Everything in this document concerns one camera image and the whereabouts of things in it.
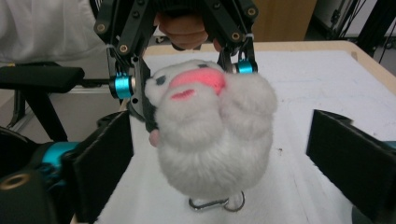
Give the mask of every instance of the metal hook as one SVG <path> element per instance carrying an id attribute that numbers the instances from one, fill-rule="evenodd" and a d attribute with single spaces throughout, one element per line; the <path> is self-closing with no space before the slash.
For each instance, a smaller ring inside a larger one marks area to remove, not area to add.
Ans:
<path id="1" fill-rule="evenodd" d="M 218 201 L 204 203 L 204 204 L 200 204 L 200 205 L 195 204 L 192 199 L 189 199 L 189 205 L 195 211 L 201 211 L 204 209 L 222 206 L 228 212 L 237 212 L 237 211 L 241 210 L 243 208 L 243 206 L 245 205 L 245 200 L 246 200 L 245 193 L 244 193 L 244 191 L 241 191 L 241 193 L 242 193 L 242 203 L 237 208 L 230 208 L 229 206 L 227 206 L 229 203 L 229 199 L 218 200 Z"/>

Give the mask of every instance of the black cable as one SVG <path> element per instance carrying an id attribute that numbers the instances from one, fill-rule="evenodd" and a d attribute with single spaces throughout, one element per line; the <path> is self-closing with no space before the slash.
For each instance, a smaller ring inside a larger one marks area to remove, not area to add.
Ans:
<path id="1" fill-rule="evenodd" d="M 361 8 L 364 6 L 365 3 L 366 3 L 366 0 L 364 0 L 362 3 L 361 3 L 361 0 L 358 1 L 358 3 L 355 6 L 355 9 L 353 10 L 352 15 L 349 17 L 346 28 L 343 30 L 343 32 L 341 32 L 340 37 L 345 37 L 345 35 L 347 34 L 347 30 L 349 29 L 350 25 L 355 20 L 356 16 L 359 14 L 359 12 L 361 11 Z"/>
<path id="2" fill-rule="evenodd" d="M 390 34 L 387 36 L 387 39 L 385 40 L 384 46 L 382 47 L 382 48 L 383 48 L 383 49 L 382 49 L 382 54 L 381 54 L 381 57 L 379 58 L 378 63 L 381 63 L 381 62 L 382 62 L 382 58 L 384 57 L 385 50 L 387 49 L 387 48 L 386 48 L 386 45 L 388 44 L 388 41 L 389 41 L 390 37 L 392 36 L 393 31 L 395 30 L 395 26 L 396 26 L 396 21 L 395 21 L 395 23 L 393 24 L 393 27 L 392 27 L 392 30 L 390 31 Z"/>

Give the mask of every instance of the stuffed animal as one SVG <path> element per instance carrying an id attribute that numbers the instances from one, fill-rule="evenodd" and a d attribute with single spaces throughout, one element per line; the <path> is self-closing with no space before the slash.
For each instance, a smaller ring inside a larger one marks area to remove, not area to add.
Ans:
<path id="1" fill-rule="evenodd" d="M 215 201 L 260 181 L 276 111 L 276 95 L 263 77 L 192 60 L 156 72 L 145 94 L 157 107 L 159 162 L 171 186 Z"/>

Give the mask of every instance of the white surface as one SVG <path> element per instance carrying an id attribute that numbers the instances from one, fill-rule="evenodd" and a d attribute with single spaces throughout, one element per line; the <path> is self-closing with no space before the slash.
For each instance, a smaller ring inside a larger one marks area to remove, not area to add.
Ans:
<path id="1" fill-rule="evenodd" d="M 148 57 L 147 63 L 155 72 L 191 58 L 217 57 L 178 54 Z M 238 213 L 192 211 L 187 197 L 161 174 L 144 125 L 132 119 L 135 155 L 97 223 L 351 223 L 351 204 L 305 156 L 313 109 L 347 116 L 376 138 L 394 140 L 396 96 L 343 51 L 258 52 L 256 58 L 279 107 L 267 172 L 245 191 L 245 207 Z"/>

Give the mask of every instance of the black stand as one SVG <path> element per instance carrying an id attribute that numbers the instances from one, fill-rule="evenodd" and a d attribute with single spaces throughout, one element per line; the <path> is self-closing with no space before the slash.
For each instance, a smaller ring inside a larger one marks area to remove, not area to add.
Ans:
<path id="1" fill-rule="evenodd" d="M 358 46 L 370 56 L 396 18 L 396 1 L 378 0 L 358 37 Z"/>

